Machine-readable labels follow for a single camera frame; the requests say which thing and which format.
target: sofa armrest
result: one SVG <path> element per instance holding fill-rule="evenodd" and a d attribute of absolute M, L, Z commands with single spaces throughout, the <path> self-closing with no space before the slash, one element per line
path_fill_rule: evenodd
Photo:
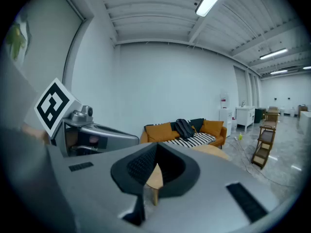
<path fill-rule="evenodd" d="M 142 134 L 141 134 L 141 137 L 140 137 L 140 144 L 142 143 L 147 143 L 148 142 L 148 135 L 147 133 L 144 131 Z"/>
<path fill-rule="evenodd" d="M 222 127 L 222 130 L 220 131 L 220 135 L 224 138 L 224 140 L 221 143 L 221 145 L 224 145 L 225 144 L 225 139 L 227 137 L 227 128 L 226 127 Z"/>

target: black backpack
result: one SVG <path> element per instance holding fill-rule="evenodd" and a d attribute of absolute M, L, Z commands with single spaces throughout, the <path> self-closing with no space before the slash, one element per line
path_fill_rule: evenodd
<path fill-rule="evenodd" d="M 184 119 L 177 119 L 175 123 L 175 128 L 179 133 L 180 137 L 187 139 L 194 136 L 194 129 L 190 124 Z"/>

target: orange cushion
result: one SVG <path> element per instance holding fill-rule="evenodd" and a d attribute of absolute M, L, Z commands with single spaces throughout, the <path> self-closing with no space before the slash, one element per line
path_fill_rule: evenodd
<path fill-rule="evenodd" d="M 173 130 L 173 136 L 175 138 L 179 138 L 180 137 L 180 134 L 176 131 L 176 130 Z"/>
<path fill-rule="evenodd" d="M 172 132 L 171 123 L 163 123 L 160 125 L 146 126 L 148 134 L 148 142 L 165 142 L 175 140 Z"/>
<path fill-rule="evenodd" d="M 193 125 L 192 125 L 191 127 L 194 129 L 194 132 L 195 132 L 195 133 L 197 133 L 197 131 L 196 131 L 195 127 L 194 127 Z"/>
<path fill-rule="evenodd" d="M 222 130 L 224 122 L 223 121 L 207 121 L 204 120 L 200 132 L 211 134 L 214 137 L 219 137 Z"/>

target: white table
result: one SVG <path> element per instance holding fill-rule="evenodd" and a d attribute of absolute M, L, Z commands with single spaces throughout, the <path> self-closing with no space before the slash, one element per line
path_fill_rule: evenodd
<path fill-rule="evenodd" d="M 254 124 L 255 120 L 255 107 L 254 106 L 244 106 L 237 108 L 237 124 L 245 126 L 245 132 L 247 126 Z"/>
<path fill-rule="evenodd" d="M 303 131 L 303 134 L 311 134 L 311 111 L 300 112 L 299 127 Z"/>

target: white ceiling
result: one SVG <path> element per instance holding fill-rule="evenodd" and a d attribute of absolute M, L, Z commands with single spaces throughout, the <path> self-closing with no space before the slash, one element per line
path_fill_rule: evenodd
<path fill-rule="evenodd" d="M 116 44 L 163 41 L 198 46 L 231 57 L 263 77 L 280 68 L 311 65 L 310 36 L 286 0 L 218 0 L 206 17 L 195 13 L 200 1 L 101 2 Z M 289 51 L 259 59 L 282 48 Z"/>

